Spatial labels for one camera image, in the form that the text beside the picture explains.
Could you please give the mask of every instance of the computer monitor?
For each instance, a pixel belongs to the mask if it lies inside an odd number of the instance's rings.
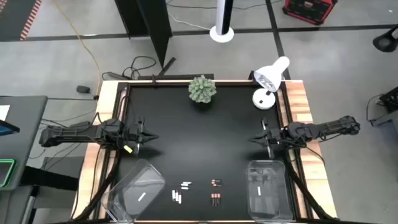
[[[19,133],[19,128],[17,126],[14,126],[3,120],[0,120],[0,136],[5,136],[14,133]]]

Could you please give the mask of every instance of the black and red striped mat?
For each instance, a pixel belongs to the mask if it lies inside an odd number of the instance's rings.
[[[0,41],[24,40],[42,0],[0,0]]]

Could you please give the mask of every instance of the lamp head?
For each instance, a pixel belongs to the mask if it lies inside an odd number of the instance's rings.
[[[282,81],[282,73],[289,63],[290,60],[287,57],[280,57],[273,65],[257,69],[254,72],[254,78],[266,90],[276,92]]]

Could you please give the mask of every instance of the white desk lamp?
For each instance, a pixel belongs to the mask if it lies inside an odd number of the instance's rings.
[[[287,57],[280,57],[273,65],[264,66],[254,72],[254,78],[263,87],[253,94],[253,103],[259,109],[266,110],[275,103],[274,92],[278,91],[282,81],[282,72],[289,66]]]

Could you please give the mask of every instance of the yellow tag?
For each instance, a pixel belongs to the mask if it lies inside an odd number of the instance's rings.
[[[132,149],[129,146],[124,146],[123,147],[127,152],[132,153]]]

